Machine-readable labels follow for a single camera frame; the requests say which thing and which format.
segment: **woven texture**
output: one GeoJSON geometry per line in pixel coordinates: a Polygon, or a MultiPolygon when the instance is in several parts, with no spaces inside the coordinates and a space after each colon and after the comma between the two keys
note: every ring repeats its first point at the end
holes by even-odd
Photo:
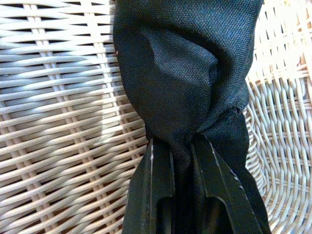
{"type": "Polygon", "coordinates": [[[278,234],[312,232],[311,18],[310,0],[265,0],[247,77],[247,168],[278,234]]]}
{"type": "Polygon", "coordinates": [[[147,141],[116,64],[114,4],[0,0],[2,234],[121,233],[147,141]]]}
{"type": "MultiPolygon", "coordinates": [[[[0,0],[0,233],[121,233],[146,140],[120,82],[114,4],[0,0]]],[[[311,15],[310,0],[265,0],[247,78],[246,166],[273,233],[312,223],[311,15]]]]}

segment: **woven wicker surface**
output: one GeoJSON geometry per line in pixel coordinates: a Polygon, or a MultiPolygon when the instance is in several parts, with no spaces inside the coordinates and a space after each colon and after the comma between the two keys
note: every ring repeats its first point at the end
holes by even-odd
{"type": "MultiPolygon", "coordinates": [[[[121,85],[114,4],[0,0],[0,233],[121,233],[146,139],[121,85]]],[[[266,0],[247,77],[246,166],[273,233],[312,223],[311,14],[310,0],[266,0]]]]}
{"type": "Polygon", "coordinates": [[[255,32],[247,168],[273,233],[309,233],[312,223],[311,20],[311,0],[265,0],[255,32]]]}
{"type": "Polygon", "coordinates": [[[0,233],[121,233],[146,139],[114,4],[0,0],[0,233]]]}

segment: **black fabric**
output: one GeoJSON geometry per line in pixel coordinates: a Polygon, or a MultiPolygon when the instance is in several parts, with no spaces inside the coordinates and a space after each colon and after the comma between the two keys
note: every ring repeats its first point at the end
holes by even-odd
{"type": "Polygon", "coordinates": [[[147,136],[172,148],[179,234],[195,233],[198,200],[188,148],[195,133],[209,139],[237,174],[263,233],[270,233],[263,201],[245,169],[249,141],[242,115],[261,4],[262,0],[117,1],[114,43],[123,85],[145,121],[147,136]]]}

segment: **black fabric bag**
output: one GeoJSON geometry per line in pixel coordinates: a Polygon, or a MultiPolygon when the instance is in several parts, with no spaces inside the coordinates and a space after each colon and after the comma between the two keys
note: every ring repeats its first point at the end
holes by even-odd
{"type": "Polygon", "coordinates": [[[117,1],[114,43],[125,91],[145,121],[147,137],[172,148],[176,233],[195,233],[198,199],[189,144],[196,133],[238,176],[263,233],[270,233],[245,168],[249,137],[242,114],[261,5],[262,0],[117,1]]]}

